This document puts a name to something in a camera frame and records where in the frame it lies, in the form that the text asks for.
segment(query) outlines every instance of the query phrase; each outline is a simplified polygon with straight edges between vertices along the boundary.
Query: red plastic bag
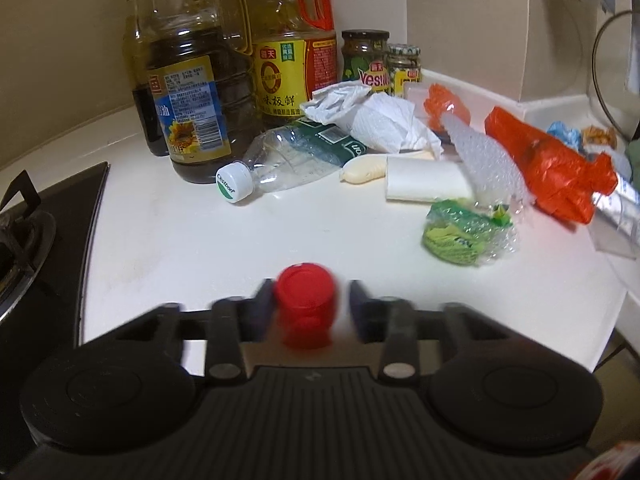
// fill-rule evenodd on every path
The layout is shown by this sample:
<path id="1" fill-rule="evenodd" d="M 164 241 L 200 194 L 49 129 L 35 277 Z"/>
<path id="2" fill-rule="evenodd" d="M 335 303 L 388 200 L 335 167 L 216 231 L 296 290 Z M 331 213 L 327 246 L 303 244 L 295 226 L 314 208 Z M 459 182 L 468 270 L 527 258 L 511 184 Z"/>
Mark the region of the red plastic bag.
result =
<path id="1" fill-rule="evenodd" d="M 467 126 L 471 124 L 471 112 L 462 100 L 446 86 L 437 83 L 429 87 L 429 97 L 424 100 L 424 111 L 429 115 L 429 127 L 434 132 L 441 132 L 444 126 L 440 123 L 442 114 L 448 112 L 460 118 Z"/>
<path id="2" fill-rule="evenodd" d="M 611 194 L 618 178 L 609 155 L 587 162 L 545 132 L 495 107 L 484 121 L 487 135 L 501 143 L 520 168 L 536 205 L 560 220 L 588 224 L 595 206 L 591 195 Z"/>

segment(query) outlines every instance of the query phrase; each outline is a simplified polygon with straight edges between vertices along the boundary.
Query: dark liquid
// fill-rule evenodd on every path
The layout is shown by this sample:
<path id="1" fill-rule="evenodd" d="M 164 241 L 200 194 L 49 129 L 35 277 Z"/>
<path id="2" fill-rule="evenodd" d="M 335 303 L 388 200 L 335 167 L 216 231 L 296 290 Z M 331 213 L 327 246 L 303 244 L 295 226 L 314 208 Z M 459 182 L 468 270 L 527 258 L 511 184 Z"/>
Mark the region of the dark liquid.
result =
<path id="1" fill-rule="evenodd" d="M 142 129 L 145 132 L 146 145 L 149 150 L 155 156 L 169 155 L 169 149 L 162 133 L 162 126 L 156 114 L 156 103 L 151 95 L 149 86 L 140 86 L 131 93 L 133 94 L 133 101 L 136 103 L 136 110 L 138 110 Z"/>
<path id="2" fill-rule="evenodd" d="M 216 181 L 219 168 L 242 158 L 262 131 L 262 123 L 255 102 L 252 60 L 228 46 L 219 27 L 154 41 L 150 45 L 149 69 L 200 56 L 209 56 L 231 154 L 206 162 L 182 164 L 173 159 L 171 162 L 184 180 L 209 184 Z"/>

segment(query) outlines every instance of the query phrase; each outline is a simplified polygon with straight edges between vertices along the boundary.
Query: sunflower picture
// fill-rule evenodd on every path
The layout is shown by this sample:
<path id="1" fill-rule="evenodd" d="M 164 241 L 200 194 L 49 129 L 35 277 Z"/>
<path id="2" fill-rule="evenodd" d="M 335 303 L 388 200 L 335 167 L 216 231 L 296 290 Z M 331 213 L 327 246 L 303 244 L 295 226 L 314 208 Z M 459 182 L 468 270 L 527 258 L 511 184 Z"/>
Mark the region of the sunflower picture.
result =
<path id="1" fill-rule="evenodd" d="M 169 143 L 178 148 L 181 152 L 190 152 L 190 147 L 195 145 L 198 147 L 198 138 L 195 133 L 193 121 L 179 123 L 174 119 L 174 123 L 169 126 Z"/>

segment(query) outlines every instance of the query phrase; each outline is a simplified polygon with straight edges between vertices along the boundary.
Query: barcode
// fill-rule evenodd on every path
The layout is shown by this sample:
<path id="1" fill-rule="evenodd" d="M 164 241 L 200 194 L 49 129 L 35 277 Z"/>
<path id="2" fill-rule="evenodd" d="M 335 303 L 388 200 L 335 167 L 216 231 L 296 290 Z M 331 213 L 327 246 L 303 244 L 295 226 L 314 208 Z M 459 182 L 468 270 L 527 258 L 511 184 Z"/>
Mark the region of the barcode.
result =
<path id="1" fill-rule="evenodd" d="M 335 144 L 336 142 L 340 142 L 341 140 L 349 137 L 337 126 L 332 126 L 328 130 L 318 132 L 318 135 L 322 137 L 324 140 L 326 140 L 327 142 L 330 142 L 332 144 Z"/>
<path id="2" fill-rule="evenodd" d="M 213 150 L 223 144 L 220 126 L 215 116 L 207 119 L 206 122 L 196 123 L 196 136 L 203 150 Z"/>

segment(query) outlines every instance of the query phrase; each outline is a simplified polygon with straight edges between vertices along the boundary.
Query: red cap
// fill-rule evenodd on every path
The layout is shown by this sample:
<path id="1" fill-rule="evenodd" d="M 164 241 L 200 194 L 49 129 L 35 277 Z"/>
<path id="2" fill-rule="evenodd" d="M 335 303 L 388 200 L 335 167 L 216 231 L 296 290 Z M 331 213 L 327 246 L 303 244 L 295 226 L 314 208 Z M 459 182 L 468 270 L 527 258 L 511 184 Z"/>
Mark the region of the red cap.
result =
<path id="1" fill-rule="evenodd" d="M 287 267 L 276 281 L 275 295 L 288 346 L 320 348 L 329 344 L 335 284 L 328 270 L 316 264 Z"/>

